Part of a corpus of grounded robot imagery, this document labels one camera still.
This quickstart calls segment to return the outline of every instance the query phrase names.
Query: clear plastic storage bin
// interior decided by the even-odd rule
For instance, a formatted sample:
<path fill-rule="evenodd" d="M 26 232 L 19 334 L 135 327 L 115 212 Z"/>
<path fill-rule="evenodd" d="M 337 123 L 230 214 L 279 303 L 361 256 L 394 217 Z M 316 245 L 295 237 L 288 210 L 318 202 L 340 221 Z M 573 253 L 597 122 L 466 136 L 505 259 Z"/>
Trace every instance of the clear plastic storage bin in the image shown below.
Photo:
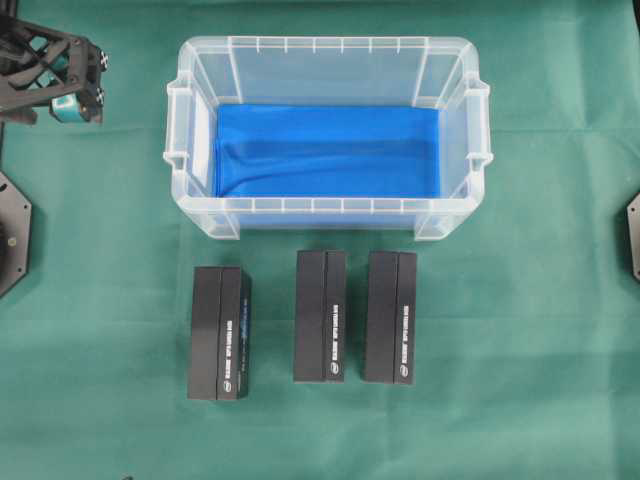
<path fill-rule="evenodd" d="M 484 196 L 484 167 L 493 160 L 489 86 L 480 81 L 476 49 L 462 38 L 198 37 L 180 50 L 167 93 L 171 193 L 216 239 L 239 239 L 243 228 L 391 228 L 438 240 Z M 225 103 L 436 108 L 440 196 L 213 197 L 211 146 Z"/>

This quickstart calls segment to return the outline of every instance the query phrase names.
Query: green tabletop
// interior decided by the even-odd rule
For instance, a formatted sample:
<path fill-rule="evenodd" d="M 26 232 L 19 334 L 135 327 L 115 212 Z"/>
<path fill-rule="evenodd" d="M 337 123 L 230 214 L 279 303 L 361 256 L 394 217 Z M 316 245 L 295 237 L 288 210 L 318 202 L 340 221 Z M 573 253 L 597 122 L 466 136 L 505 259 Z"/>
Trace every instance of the green tabletop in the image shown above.
<path fill-rule="evenodd" d="M 631 0 L 21 0 L 111 56 L 105 122 L 10 125 L 34 205 L 29 275 L 0 300 L 3 478 L 640 476 L 640 190 Z M 196 35 L 463 36 L 492 87 L 486 197 L 449 238 L 207 238 L 169 194 L 166 84 Z M 294 385 L 296 250 L 348 252 L 343 385 Z M 416 385 L 362 382 L 367 256 L 415 251 Z M 253 277 L 250 394 L 186 398 L 195 265 Z"/>

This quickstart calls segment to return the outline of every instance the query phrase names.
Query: table surface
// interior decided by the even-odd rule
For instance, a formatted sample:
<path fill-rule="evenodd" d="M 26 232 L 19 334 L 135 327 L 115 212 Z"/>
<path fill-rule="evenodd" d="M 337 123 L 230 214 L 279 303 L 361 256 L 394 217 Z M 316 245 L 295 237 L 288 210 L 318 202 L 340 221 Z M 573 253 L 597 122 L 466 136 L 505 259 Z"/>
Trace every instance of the table surface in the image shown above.
<path fill-rule="evenodd" d="M 29 275 L 0 301 L 6 478 L 631 478 L 640 475 L 640 190 L 632 2 L 22 0 L 111 56 L 105 122 L 7 128 L 34 204 Z M 206 238 L 169 194 L 165 85 L 197 35 L 456 35 L 492 87 L 495 161 L 449 238 Z M 343 385 L 294 385 L 296 251 L 349 255 Z M 362 382 L 367 256 L 419 255 L 416 385 Z M 188 401 L 195 265 L 254 281 L 249 398 Z"/>

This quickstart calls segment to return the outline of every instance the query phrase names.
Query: blue cloth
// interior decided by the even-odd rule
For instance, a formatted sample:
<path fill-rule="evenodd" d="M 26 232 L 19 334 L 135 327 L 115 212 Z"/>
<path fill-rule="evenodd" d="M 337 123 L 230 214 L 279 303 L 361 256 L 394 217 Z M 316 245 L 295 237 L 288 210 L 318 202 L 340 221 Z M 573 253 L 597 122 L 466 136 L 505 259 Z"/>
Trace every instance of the blue cloth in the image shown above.
<path fill-rule="evenodd" d="M 221 105 L 217 197 L 438 197 L 438 111 Z"/>

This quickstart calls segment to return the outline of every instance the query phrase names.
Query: black box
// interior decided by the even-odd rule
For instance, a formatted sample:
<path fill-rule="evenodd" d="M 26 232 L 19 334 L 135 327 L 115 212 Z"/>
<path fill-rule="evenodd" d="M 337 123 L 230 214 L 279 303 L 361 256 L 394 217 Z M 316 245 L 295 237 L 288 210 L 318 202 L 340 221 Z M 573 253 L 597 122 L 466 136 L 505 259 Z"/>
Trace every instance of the black box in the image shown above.
<path fill-rule="evenodd" d="M 345 291 L 344 252 L 298 252 L 295 382 L 344 381 Z"/>
<path fill-rule="evenodd" d="M 251 280 L 239 267 L 196 267 L 188 398 L 247 394 L 250 307 Z"/>
<path fill-rule="evenodd" d="M 371 252 L 364 379 L 413 384 L 415 253 Z"/>

